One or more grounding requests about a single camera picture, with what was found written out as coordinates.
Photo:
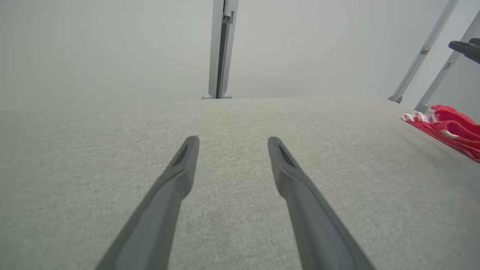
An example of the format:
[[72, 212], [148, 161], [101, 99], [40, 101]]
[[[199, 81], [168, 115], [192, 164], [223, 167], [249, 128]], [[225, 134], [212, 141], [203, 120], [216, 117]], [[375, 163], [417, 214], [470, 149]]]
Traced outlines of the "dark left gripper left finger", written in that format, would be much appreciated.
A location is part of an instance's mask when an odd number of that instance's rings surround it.
[[199, 144], [197, 136], [185, 139], [96, 269], [167, 269], [181, 203], [193, 186]]

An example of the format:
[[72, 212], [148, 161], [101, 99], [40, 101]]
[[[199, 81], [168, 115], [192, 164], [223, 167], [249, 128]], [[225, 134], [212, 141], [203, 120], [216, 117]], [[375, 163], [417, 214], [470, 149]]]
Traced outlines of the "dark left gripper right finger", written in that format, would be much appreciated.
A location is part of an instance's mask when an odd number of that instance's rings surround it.
[[326, 199], [278, 137], [268, 139], [271, 170], [286, 200], [304, 270], [373, 270]]

